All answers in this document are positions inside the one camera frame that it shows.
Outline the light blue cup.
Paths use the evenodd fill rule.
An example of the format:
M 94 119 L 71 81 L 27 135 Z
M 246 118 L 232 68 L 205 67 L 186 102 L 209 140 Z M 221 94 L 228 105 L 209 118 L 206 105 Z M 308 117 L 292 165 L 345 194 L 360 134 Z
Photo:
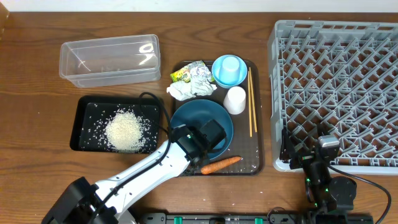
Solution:
M 221 61 L 219 78 L 225 85 L 235 84 L 239 80 L 240 62 L 234 55 L 227 55 Z

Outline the pink cup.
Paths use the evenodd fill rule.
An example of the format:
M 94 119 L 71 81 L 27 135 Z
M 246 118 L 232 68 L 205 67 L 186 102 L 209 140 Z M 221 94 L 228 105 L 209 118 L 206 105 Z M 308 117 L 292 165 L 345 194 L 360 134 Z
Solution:
M 244 111 L 246 107 L 246 92 L 240 86 L 230 88 L 224 98 L 224 107 L 229 114 L 236 115 Z

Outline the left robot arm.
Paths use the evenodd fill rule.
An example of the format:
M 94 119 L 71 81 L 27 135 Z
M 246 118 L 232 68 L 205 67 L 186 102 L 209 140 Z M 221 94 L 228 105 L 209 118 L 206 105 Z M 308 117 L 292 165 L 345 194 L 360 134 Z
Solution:
M 171 128 L 168 140 L 125 171 L 95 184 L 85 177 L 74 180 L 42 222 L 119 223 L 135 202 L 158 185 L 189 167 L 202 166 L 207 154 L 224 139 L 224 128 L 213 119 L 199 129 L 185 124 Z

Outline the dark blue bowl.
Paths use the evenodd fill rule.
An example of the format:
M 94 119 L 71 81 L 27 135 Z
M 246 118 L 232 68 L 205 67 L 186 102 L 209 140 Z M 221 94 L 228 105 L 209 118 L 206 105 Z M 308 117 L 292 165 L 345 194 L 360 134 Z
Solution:
M 233 122 L 229 113 L 218 103 L 211 100 L 192 100 L 180 106 L 171 118 L 173 128 L 186 124 L 195 128 L 202 127 L 209 120 L 214 119 L 225 130 L 226 141 L 216 145 L 216 152 L 209 153 L 210 160 L 216 159 L 224 153 L 231 144 L 234 134 Z

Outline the pile of white rice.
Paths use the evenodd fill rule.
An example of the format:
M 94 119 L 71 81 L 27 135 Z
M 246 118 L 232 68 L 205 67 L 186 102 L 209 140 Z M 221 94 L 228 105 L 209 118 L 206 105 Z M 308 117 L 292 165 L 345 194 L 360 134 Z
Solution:
M 158 131 L 133 110 L 118 109 L 110 115 L 90 116 L 82 129 L 79 146 L 84 151 L 143 153 L 153 151 Z

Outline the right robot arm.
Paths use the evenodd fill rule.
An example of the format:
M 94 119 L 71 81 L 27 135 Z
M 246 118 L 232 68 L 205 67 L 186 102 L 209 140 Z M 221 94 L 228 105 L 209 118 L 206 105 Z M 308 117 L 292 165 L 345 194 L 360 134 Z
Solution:
M 328 166 L 338 155 L 340 142 L 317 126 L 318 139 L 312 149 L 298 151 L 286 129 L 282 130 L 281 160 L 288 160 L 292 170 L 305 173 L 307 199 L 315 208 L 297 219 L 298 223 L 348 223 L 346 212 L 354 209 L 357 184 L 345 176 L 332 177 Z

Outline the orange carrot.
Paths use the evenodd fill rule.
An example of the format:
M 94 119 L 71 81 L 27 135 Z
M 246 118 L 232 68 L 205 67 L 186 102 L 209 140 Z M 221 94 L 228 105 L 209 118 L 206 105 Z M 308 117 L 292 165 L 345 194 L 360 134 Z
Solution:
M 208 165 L 205 165 L 201 168 L 201 173 L 203 175 L 214 173 L 218 170 L 224 169 L 232 164 L 239 162 L 242 159 L 240 156 L 234 156 L 227 159 L 223 159 L 221 161 L 217 161 Z

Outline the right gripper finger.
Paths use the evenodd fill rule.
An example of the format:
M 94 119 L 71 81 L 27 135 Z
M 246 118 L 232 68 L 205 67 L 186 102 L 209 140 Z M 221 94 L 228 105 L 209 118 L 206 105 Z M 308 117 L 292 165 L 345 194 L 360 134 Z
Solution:
M 328 135 L 328 131 L 325 129 L 324 125 L 321 123 L 317 124 L 317 134 L 318 134 L 318 137 Z
M 287 130 L 283 129 L 281 133 L 282 133 L 282 144 L 280 147 L 279 159 L 282 161 L 287 161 L 289 159 L 293 159 L 296 156 L 296 151 L 293 142 L 289 138 Z

